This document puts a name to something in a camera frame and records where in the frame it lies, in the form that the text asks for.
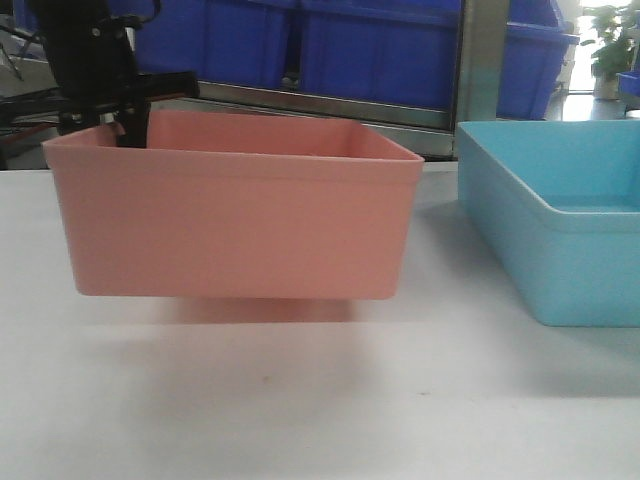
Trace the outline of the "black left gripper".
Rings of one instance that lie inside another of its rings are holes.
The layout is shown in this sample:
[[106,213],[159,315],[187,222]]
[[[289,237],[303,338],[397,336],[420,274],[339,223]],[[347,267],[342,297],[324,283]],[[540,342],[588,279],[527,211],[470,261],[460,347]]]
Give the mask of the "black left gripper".
[[129,29],[140,30],[162,10],[152,14],[115,16],[106,1],[29,1],[36,31],[60,95],[69,104],[61,115],[88,113],[80,126],[96,125],[112,113],[122,132],[117,146],[146,148],[151,103],[158,99],[199,94],[192,72],[142,74],[129,41]]

